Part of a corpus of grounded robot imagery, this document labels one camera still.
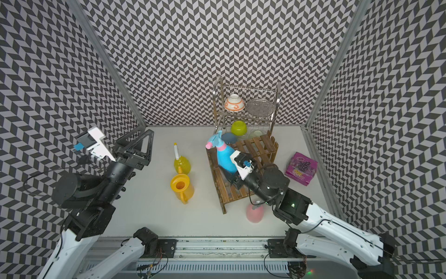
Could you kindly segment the yellow spray bottle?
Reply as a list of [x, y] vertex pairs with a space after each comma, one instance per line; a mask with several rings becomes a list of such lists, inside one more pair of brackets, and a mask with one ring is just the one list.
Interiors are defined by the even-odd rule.
[[175, 161], [174, 161], [175, 171], [178, 174], [189, 174], [189, 172], [191, 171], [190, 162], [186, 157], [180, 156], [178, 152], [177, 143], [174, 143], [174, 153], [175, 153]]

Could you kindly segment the pink spray bottle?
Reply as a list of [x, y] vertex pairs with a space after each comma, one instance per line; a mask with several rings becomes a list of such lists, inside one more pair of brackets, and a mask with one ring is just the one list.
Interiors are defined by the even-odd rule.
[[264, 217], [263, 205], [251, 205], [246, 208], [246, 218], [251, 223], [260, 223]]

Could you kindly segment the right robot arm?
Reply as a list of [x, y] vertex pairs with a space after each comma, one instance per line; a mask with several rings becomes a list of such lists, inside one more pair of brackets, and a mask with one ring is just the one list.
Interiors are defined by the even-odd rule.
[[259, 171], [223, 170], [233, 185], [246, 186], [274, 208], [275, 217], [292, 224], [283, 248], [291, 257], [314, 256], [354, 270], [362, 279], [393, 279], [395, 243], [388, 234], [368, 234], [331, 215], [310, 198], [289, 188], [290, 180], [271, 164]]

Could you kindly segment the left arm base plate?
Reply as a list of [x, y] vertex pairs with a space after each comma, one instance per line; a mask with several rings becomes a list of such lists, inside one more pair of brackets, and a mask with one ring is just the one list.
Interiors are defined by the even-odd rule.
[[173, 258], [177, 248], [178, 240], [175, 238], [158, 239], [155, 249], [155, 255], [159, 258], [163, 255], [164, 258]]

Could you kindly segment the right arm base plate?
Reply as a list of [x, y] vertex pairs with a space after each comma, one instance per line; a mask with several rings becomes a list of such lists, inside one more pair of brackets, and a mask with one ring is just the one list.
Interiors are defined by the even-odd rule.
[[267, 240], [268, 253], [270, 258], [293, 258], [303, 259], [304, 255], [297, 250], [296, 242], [286, 242], [280, 238], [270, 238]]

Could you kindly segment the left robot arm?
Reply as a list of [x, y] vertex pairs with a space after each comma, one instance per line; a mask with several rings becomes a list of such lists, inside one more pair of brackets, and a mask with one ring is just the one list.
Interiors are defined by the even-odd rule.
[[151, 162], [154, 131], [135, 129], [119, 138], [112, 149], [105, 135], [94, 127], [77, 136], [75, 150], [111, 161], [101, 176], [67, 173], [53, 183], [52, 200], [70, 210], [58, 244], [39, 274], [41, 279], [75, 279], [89, 249], [105, 232], [116, 210], [113, 202], [125, 183]]

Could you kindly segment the blue spray bottle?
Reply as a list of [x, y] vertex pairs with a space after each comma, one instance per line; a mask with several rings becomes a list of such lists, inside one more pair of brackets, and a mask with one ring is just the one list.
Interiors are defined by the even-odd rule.
[[205, 145], [205, 148], [215, 148], [217, 150], [217, 161], [220, 167], [231, 174], [235, 174], [237, 172], [235, 164], [231, 161], [231, 155], [235, 152], [235, 150], [224, 142], [222, 139], [222, 131], [218, 131], [216, 134], [211, 136]]

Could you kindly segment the wooden slatted shelf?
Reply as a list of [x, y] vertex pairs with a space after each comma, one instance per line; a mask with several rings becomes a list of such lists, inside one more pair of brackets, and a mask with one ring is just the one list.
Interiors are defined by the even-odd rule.
[[280, 184], [283, 174], [270, 156], [265, 154], [264, 147], [260, 144], [259, 139], [247, 140], [244, 143], [236, 143], [231, 146], [235, 151], [247, 153], [256, 165], [254, 177], [256, 179], [254, 190], [249, 190], [246, 186], [236, 189], [231, 185], [223, 175], [223, 168], [218, 165], [217, 150], [215, 148], [206, 149], [211, 175], [214, 180], [215, 188], [222, 213], [227, 213], [226, 205], [244, 198], [257, 197], [258, 204], [266, 203], [270, 205], [274, 203], [284, 192], [284, 186]]

